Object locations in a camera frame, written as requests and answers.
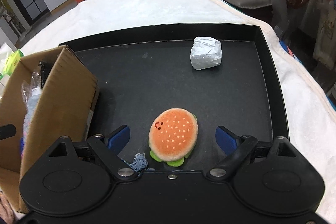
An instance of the white crumpled package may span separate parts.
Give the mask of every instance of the white crumpled package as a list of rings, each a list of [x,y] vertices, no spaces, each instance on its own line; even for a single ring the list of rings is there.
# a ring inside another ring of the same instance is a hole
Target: white crumpled package
[[[221,43],[212,37],[196,37],[190,61],[196,70],[218,66],[222,61]]]

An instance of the silver bolt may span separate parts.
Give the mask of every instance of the silver bolt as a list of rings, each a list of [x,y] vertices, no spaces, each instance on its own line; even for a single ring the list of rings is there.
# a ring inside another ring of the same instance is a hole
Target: silver bolt
[[[131,168],[121,168],[118,170],[118,175],[121,177],[130,177],[134,174],[134,170]]]
[[[226,174],[226,171],[222,168],[214,168],[210,170],[210,175],[213,177],[222,177]]]
[[[177,179],[177,175],[170,174],[170,175],[168,175],[168,178],[169,179]]]

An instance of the white blanket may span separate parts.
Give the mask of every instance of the white blanket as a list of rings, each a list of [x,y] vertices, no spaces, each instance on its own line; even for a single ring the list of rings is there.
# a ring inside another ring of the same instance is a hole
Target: white blanket
[[[39,32],[25,55],[92,34],[138,26],[218,22],[259,25],[271,51],[285,100],[290,140],[325,181],[317,213],[336,222],[336,113],[305,68],[280,46],[272,28],[220,0],[87,0]]]

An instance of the tray rim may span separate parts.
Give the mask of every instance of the tray rim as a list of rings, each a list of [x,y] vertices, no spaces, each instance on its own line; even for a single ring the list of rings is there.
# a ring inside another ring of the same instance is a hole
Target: tray rim
[[[253,42],[257,49],[268,97],[272,136],[289,140],[288,121],[280,81],[271,52],[259,26],[231,23],[176,23],[140,26],[93,34],[59,44],[74,52],[134,43],[194,40],[195,37]]]

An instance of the hamburger plush toy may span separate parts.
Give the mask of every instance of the hamburger plush toy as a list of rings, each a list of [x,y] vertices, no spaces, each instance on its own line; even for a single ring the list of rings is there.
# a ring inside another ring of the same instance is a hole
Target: hamburger plush toy
[[[169,166],[181,166],[196,144],[197,132],[193,114],[182,108],[166,110],[155,119],[149,132],[151,157]]]

